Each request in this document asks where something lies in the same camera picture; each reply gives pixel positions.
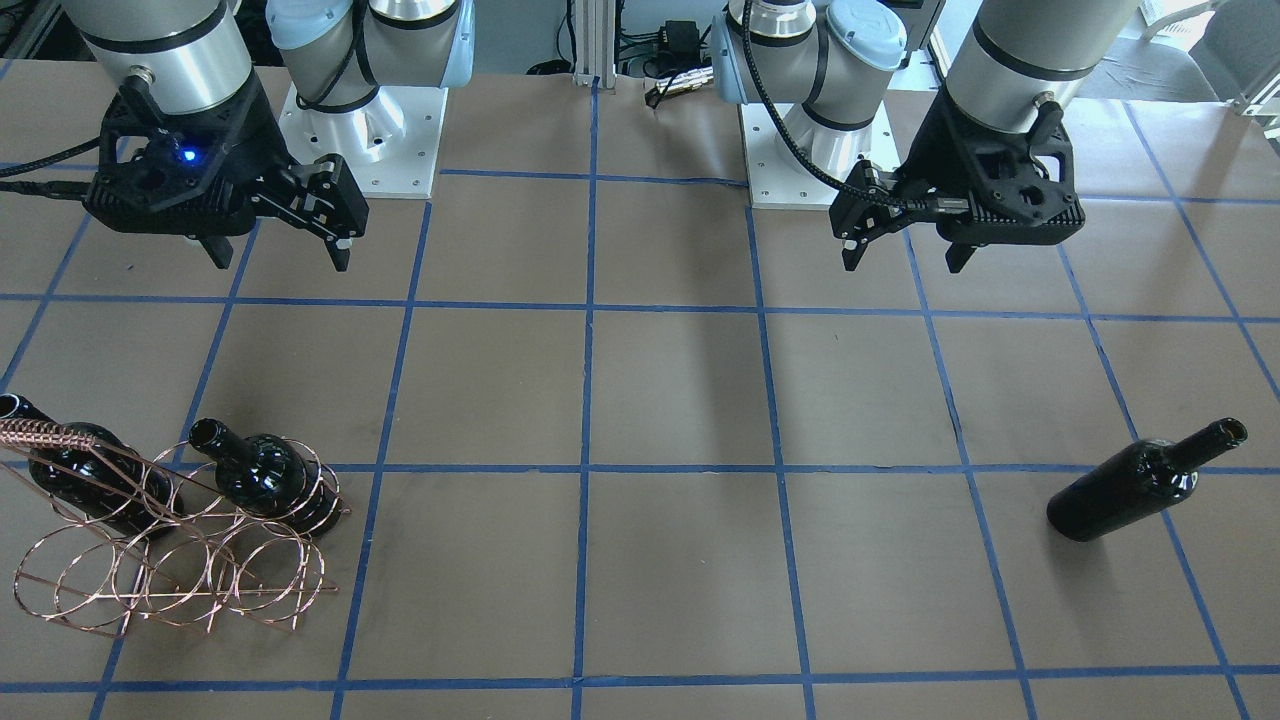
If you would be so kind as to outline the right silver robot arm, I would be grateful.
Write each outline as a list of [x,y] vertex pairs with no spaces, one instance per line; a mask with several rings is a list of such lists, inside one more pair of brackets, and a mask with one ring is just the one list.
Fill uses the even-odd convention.
[[274,111],[233,1],[67,1],[116,85],[84,192],[120,233],[183,236],[218,268],[274,217],[344,272],[370,197],[431,192],[447,95],[470,82],[471,1],[270,1],[292,92]]

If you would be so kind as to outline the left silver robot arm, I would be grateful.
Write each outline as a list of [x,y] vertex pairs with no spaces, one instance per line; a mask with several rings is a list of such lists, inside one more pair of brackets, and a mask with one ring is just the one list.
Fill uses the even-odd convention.
[[721,97],[759,104],[794,165],[836,195],[832,234],[847,272],[916,223],[947,241],[959,273],[991,245],[1053,246],[1085,224],[1064,115],[1134,1],[983,1],[892,172],[858,145],[908,56],[908,31],[878,1],[730,1],[710,24]]

